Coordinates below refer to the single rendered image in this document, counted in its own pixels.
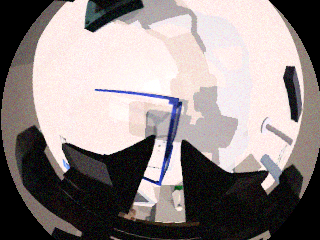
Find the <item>white flat panel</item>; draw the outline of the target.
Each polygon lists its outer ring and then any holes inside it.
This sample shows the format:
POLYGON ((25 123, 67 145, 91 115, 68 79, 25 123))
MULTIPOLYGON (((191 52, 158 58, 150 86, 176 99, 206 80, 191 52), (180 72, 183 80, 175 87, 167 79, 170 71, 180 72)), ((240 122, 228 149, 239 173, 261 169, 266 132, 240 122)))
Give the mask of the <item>white flat panel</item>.
POLYGON ((149 212, 151 212, 152 207, 140 207, 140 205, 133 204, 133 209, 136 209, 135 219, 144 220, 145 216, 149 216, 149 212))

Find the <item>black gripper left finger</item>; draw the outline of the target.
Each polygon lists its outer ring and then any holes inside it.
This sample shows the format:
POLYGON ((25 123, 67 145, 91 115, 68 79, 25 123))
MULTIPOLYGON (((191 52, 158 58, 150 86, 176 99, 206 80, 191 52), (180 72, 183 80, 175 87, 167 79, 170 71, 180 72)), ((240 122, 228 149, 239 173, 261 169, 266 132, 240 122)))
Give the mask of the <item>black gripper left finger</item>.
POLYGON ((77 171, 104 184, 119 205, 119 213, 128 215, 137 188, 147 172, 145 169, 152 159, 153 144, 155 135, 149 135, 139 143, 107 156, 81 149, 71 143, 63 143, 61 148, 69 167, 76 168, 77 171))

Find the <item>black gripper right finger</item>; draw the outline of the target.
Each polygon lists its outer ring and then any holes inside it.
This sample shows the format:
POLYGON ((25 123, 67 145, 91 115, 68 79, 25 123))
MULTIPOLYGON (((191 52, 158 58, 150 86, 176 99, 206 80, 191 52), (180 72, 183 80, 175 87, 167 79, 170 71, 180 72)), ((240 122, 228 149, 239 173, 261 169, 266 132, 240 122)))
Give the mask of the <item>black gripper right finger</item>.
POLYGON ((180 163, 187 213, 185 223, 200 223, 199 217, 220 204, 229 193, 256 187, 269 175, 267 169, 237 173, 224 171, 187 140, 181 143, 180 163))

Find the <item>navy glasses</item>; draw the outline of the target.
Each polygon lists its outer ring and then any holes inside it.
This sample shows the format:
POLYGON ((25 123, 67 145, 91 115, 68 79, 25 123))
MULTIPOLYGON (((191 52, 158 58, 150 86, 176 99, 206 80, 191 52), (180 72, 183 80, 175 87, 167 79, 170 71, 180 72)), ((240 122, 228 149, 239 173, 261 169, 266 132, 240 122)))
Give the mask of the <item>navy glasses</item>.
POLYGON ((171 121, 169 121, 169 128, 168 128, 168 136, 167 136, 167 144, 165 144, 165 151, 164 151, 164 159, 163 165, 161 165, 160 177, 159 180, 151 180, 147 176, 143 176, 144 180, 149 181, 149 183, 153 183, 156 185, 161 185, 161 181, 163 181, 165 173, 168 171, 169 161, 171 161, 172 156, 172 149, 173 149, 173 140, 175 140, 176 132, 177 132, 177 125, 179 125, 180 120, 180 113, 181 107, 183 107, 183 101, 179 101, 179 97, 171 97, 171 96, 161 96, 161 95, 153 95, 153 93, 137 93, 137 92, 129 92, 129 91, 109 91, 109 89, 95 89, 95 91, 100 92, 113 92, 113 93, 127 93, 127 95, 141 95, 141 96, 148 96, 148 97, 156 97, 156 99, 164 99, 168 100, 169 105, 173 105, 172 107, 172 115, 171 121))

